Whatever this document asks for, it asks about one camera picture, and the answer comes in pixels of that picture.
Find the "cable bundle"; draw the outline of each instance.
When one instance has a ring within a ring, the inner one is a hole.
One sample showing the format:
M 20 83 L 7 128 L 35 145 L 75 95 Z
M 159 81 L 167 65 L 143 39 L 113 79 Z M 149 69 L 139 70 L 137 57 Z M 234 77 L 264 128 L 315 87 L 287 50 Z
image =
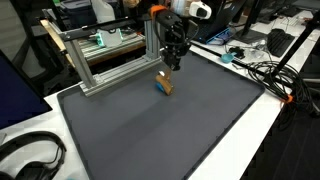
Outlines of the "cable bundle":
M 313 102 L 308 86 L 299 73 L 290 65 L 286 65 L 281 71 L 277 71 L 278 64 L 278 62 L 264 61 L 247 65 L 255 70 L 248 71 L 251 78 L 263 84 L 269 91 L 279 97 L 282 103 L 286 104 L 281 111 L 282 118 L 278 124 L 278 127 L 284 130 L 291 124 L 298 110 L 303 109 L 309 113 L 314 113 L 318 112 L 318 108 Z M 264 72 L 265 76 L 258 75 L 258 70 Z M 277 71 L 276 76 L 272 75 L 274 70 Z

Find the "black headphones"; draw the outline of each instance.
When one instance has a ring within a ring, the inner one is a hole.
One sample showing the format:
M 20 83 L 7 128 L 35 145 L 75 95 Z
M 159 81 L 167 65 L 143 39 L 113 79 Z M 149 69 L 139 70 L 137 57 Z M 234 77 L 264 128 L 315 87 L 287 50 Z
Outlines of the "black headphones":
M 7 173 L 0 171 L 0 179 L 1 180 L 14 180 L 14 179 L 15 180 L 50 180 L 52 179 L 56 175 L 56 173 L 59 171 L 61 165 L 64 163 L 65 153 L 67 149 L 63 144 L 63 142 L 61 141 L 61 139 L 57 135 L 51 132 L 45 132 L 45 131 L 31 132 L 31 133 L 18 136 L 6 142 L 5 144 L 0 146 L 0 162 L 5 157 L 15 152 L 19 148 L 25 145 L 34 143 L 36 141 L 44 141 L 44 140 L 53 141 L 58 145 L 55 160 L 57 158 L 59 149 L 61 149 L 61 155 L 55 167 L 53 168 L 47 167 L 47 164 L 52 164 L 53 162 L 55 162 L 55 160 L 49 163 L 34 161 L 25 165 L 19 171 L 16 178 L 12 178 Z

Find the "mat border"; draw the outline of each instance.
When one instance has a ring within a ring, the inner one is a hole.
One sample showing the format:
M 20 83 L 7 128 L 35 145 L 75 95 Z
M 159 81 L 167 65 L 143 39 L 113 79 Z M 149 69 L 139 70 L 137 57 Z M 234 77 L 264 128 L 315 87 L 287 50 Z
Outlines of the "mat border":
M 230 129 L 232 129 L 232 127 L 236 124 L 236 122 L 242 117 L 243 114 L 245 114 L 247 112 L 247 110 L 257 101 L 257 99 L 265 92 L 265 87 L 262 85 L 262 84 L 259 84 L 259 83 L 256 83 L 255 81 L 245 77 L 245 76 L 242 76 L 230 69 L 227 69 L 213 61 L 211 61 L 210 59 L 206 58 L 206 57 L 203 57 L 201 56 L 200 54 L 197 54 L 196 52 L 193 52 L 193 51 L 189 51 L 188 55 L 192 55 L 192 56 L 198 56 L 200 57 L 201 59 L 205 60 L 208 62 L 208 64 L 210 65 L 214 65 L 216 66 L 217 68 L 220 68 L 220 69 L 223 69 L 225 72 L 229 72 L 229 73 L 232 73 L 233 75 L 236 75 L 238 76 L 240 79 L 242 80 L 246 80 L 246 81 L 249 81 L 250 83 L 258 86 L 260 88 L 260 93 L 252 100 L 252 102 L 250 102 L 247 107 L 245 107 L 243 109 L 242 112 L 240 112 L 240 114 L 231 122 L 231 124 L 229 126 L 227 126 L 224 130 L 224 132 L 216 138 L 216 140 L 209 146 L 209 148 L 207 149 L 207 151 L 199 158 L 199 160 L 197 160 L 197 162 L 195 162 L 195 164 L 192 166 L 192 168 L 186 172 L 186 175 L 184 175 L 181 179 L 182 180 L 186 180 L 188 179 L 192 174 L 193 172 L 195 172 L 197 170 L 197 168 L 201 165 L 201 163 L 208 157 L 208 155 L 212 152 L 212 150 L 216 147 L 216 145 L 219 144 L 219 142 L 223 139 L 223 137 L 229 132 Z M 71 95 L 71 94 L 74 94 L 74 93 L 83 93 L 81 91 L 81 88 L 80 86 L 75 86 L 73 88 L 70 88 L 70 89 L 67 89 L 65 91 L 62 91 L 60 92 L 59 94 L 57 94 L 57 98 L 58 98 L 58 102 L 59 102 L 59 105 L 60 105 L 60 108 L 61 108 L 61 111 L 62 111 L 62 114 L 63 114 L 63 117 L 65 118 L 65 121 L 66 121 L 66 124 L 68 126 L 68 129 L 70 131 L 70 134 L 71 134 L 71 137 L 73 139 L 73 141 L 75 142 L 75 145 L 77 147 L 77 150 L 78 150 L 78 153 L 79 153 L 79 156 L 81 158 L 81 161 L 87 171 L 87 174 L 90 178 L 90 180 L 94 180 L 94 175 L 92 174 L 90 168 L 89 168 L 89 165 L 88 165 L 88 162 L 86 161 L 86 158 L 84 156 L 84 153 L 82 152 L 81 148 L 80 148 L 80 143 L 78 142 L 76 136 L 75 136 L 75 133 L 72 129 L 72 125 L 70 123 L 70 121 L 67 121 L 67 118 L 66 118 L 66 113 L 64 111 L 64 104 L 62 102 L 63 98 L 67 95 Z

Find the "computer screen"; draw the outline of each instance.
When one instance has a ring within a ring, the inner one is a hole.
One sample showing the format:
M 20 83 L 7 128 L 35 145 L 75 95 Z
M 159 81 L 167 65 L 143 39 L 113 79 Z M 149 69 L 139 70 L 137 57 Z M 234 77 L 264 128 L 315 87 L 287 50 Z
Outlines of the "computer screen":
M 0 129 L 51 110 L 0 51 Z

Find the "gray mat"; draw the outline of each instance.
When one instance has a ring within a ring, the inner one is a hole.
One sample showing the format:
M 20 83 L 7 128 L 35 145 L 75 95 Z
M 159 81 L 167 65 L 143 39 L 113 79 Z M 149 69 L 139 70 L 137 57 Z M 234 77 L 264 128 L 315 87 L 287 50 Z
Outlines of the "gray mat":
M 264 92 L 253 81 L 189 53 L 170 97 L 155 86 L 159 65 L 87 98 L 59 94 L 91 179 L 186 179 Z

